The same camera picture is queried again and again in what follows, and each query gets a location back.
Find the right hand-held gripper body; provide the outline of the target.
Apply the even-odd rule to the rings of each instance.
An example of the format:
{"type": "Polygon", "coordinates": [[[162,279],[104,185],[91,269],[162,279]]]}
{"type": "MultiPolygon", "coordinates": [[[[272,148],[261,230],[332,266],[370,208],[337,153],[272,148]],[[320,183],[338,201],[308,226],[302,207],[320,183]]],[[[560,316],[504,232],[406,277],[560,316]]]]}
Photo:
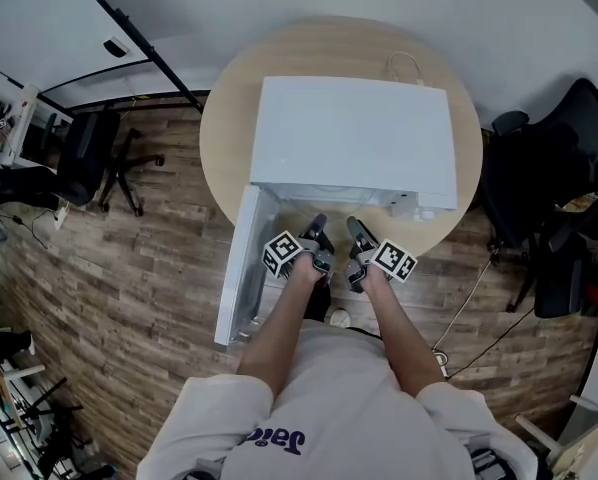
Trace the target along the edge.
{"type": "Polygon", "coordinates": [[[418,263],[409,251],[389,239],[384,239],[380,245],[368,245],[365,249],[354,246],[349,258],[346,284],[354,293],[363,292],[361,281],[367,276],[370,264],[383,271],[388,280],[405,283],[418,263]]]}

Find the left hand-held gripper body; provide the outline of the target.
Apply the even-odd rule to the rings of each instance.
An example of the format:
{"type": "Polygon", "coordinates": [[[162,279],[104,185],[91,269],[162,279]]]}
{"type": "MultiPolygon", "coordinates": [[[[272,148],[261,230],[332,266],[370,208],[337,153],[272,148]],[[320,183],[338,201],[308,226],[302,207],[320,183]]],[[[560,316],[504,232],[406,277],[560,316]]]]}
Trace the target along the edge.
{"type": "Polygon", "coordinates": [[[274,278],[287,278],[297,256],[307,253],[313,268],[321,275],[321,284],[328,284],[334,273],[334,248],[322,231],[308,231],[295,237],[283,231],[265,244],[262,262],[274,278]]]}

